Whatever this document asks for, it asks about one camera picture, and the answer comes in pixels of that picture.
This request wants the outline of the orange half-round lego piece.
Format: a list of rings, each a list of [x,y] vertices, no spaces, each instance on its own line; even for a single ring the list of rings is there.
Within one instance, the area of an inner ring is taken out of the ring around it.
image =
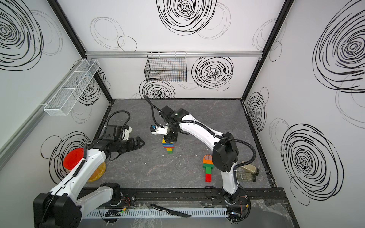
[[[203,162],[204,163],[212,163],[212,156],[211,155],[209,155],[209,154],[207,154],[207,155],[205,155],[204,157],[203,157]]]

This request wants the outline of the orange long lego brick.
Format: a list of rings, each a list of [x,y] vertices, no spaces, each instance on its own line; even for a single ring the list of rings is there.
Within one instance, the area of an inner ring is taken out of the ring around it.
[[[213,162],[211,160],[203,160],[203,164],[213,165]]]

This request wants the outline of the red small lego brick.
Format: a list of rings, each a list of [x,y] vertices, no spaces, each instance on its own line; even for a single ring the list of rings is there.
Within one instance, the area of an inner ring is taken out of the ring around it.
[[[212,175],[211,175],[211,174],[206,173],[206,174],[205,174],[205,182],[210,183],[211,181],[212,181]]]

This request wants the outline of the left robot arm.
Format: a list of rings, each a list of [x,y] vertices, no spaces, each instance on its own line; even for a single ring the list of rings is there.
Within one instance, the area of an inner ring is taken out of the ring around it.
[[[99,206],[119,205],[123,196],[117,183],[104,183],[92,193],[78,198],[96,169],[112,153],[122,155],[144,146],[140,137],[130,138],[131,127],[105,125],[100,139],[86,144],[78,164],[49,193],[40,193],[33,201],[36,228],[76,228],[85,216]]]

